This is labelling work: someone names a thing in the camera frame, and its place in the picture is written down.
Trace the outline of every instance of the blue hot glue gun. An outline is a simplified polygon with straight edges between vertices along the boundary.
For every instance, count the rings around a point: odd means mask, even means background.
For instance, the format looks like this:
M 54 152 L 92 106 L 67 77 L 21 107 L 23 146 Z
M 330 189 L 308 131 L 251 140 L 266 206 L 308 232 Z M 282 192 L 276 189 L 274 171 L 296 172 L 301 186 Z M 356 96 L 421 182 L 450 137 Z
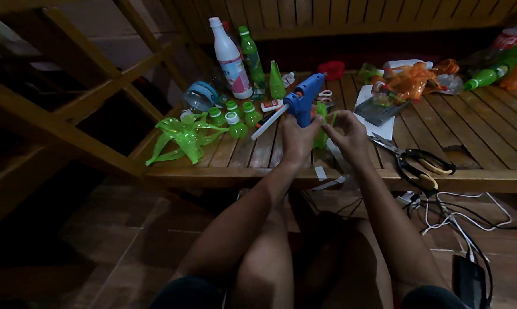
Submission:
M 322 89 L 326 73 L 316 73 L 298 84 L 290 94 L 283 99 L 283 105 L 289 105 L 288 112 L 294 115 L 301 128 L 310 125 L 312 102 Z

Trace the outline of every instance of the red label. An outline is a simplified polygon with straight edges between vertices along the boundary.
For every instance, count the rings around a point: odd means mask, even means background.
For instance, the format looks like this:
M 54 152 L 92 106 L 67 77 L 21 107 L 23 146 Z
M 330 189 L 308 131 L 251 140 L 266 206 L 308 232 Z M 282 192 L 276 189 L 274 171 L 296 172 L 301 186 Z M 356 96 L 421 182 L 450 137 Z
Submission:
M 511 49 L 517 44 L 517 36 L 502 32 L 493 42 L 497 49 Z

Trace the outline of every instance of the hand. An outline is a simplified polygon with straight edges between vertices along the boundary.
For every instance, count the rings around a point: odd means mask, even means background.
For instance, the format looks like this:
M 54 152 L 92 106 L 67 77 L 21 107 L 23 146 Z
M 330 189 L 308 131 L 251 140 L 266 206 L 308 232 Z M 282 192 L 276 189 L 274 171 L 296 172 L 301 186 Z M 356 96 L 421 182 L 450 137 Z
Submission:
M 344 135 L 339 134 L 329 125 L 333 119 L 333 114 L 327 115 L 327 123 L 322 129 L 331 138 L 334 144 L 340 149 L 344 159 L 353 166 L 360 166 L 371 163 L 367 152 L 367 132 L 365 126 L 359 122 L 349 110 L 338 110 L 334 125 L 344 131 Z
M 303 167 L 304 161 L 308 158 L 314 137 L 319 131 L 319 127 L 323 124 L 323 117 L 315 115 L 306 128 L 301 128 L 296 123 L 293 115 L 285 116 L 282 121 L 282 138 L 283 138 L 283 157 L 282 162 L 295 165 L 298 168 Z

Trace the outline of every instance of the white glue stick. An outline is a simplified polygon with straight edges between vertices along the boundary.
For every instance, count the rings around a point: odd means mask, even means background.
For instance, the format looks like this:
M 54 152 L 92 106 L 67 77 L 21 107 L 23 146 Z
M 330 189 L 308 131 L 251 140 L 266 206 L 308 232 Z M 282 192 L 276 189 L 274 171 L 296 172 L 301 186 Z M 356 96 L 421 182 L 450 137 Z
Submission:
M 278 109 L 278 111 L 270 117 L 256 132 L 251 136 L 252 140 L 257 139 L 272 123 L 274 123 L 279 116 L 281 116 L 287 109 L 289 108 L 289 104 L 285 104 L 282 108 Z

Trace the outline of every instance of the small scissors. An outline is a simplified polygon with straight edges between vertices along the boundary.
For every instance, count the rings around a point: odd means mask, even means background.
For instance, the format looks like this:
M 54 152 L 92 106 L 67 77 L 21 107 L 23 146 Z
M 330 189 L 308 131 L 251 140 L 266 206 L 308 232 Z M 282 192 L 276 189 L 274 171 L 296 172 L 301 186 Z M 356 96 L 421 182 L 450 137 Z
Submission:
M 429 174 L 409 164 L 407 162 L 408 158 L 414 159 L 415 161 L 419 162 L 420 165 L 424 166 L 429 171 L 436 173 L 438 175 L 452 175 L 455 172 L 455 165 L 453 163 L 447 163 L 444 160 L 434 156 L 428 151 L 419 149 L 399 149 L 396 146 L 392 145 L 391 142 L 382 138 L 378 134 L 373 133 L 373 135 L 375 137 L 369 137 L 372 141 L 392 151 L 396 155 L 398 172 L 400 176 L 403 179 L 407 180 L 413 186 L 419 188 L 420 191 L 424 192 L 427 195 L 427 197 L 430 197 L 438 192 L 438 183 Z M 438 165 L 443 166 L 443 169 L 436 167 L 433 164 L 433 161 L 436 162 Z M 414 181 L 406 175 L 404 170 L 410 172 L 419 180 Z M 422 181 L 423 183 L 427 183 L 428 187 L 420 185 L 420 181 Z
M 333 94 L 331 90 L 324 90 L 318 93 L 318 97 L 316 100 L 321 101 L 322 103 L 330 103 L 332 100 L 330 96 Z

